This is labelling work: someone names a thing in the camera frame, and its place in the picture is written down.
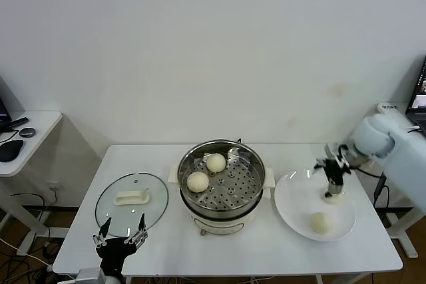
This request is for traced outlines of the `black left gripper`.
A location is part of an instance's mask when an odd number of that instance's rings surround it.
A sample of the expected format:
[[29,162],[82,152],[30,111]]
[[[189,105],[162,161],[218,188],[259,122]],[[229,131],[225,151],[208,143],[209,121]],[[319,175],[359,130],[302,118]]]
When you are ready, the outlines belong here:
[[143,213],[138,230],[126,240],[123,237],[107,239],[111,217],[100,227],[99,232],[93,235],[96,251],[101,258],[101,269],[106,276],[122,276],[125,259],[136,253],[136,245],[142,245],[148,237]]

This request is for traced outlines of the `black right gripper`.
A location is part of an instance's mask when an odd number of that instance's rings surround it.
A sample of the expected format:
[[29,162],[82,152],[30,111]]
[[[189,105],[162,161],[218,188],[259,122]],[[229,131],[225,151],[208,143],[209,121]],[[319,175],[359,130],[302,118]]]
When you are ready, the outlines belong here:
[[336,160],[326,159],[324,172],[329,182],[324,197],[340,197],[343,194],[343,174],[345,173],[345,168],[341,167]]

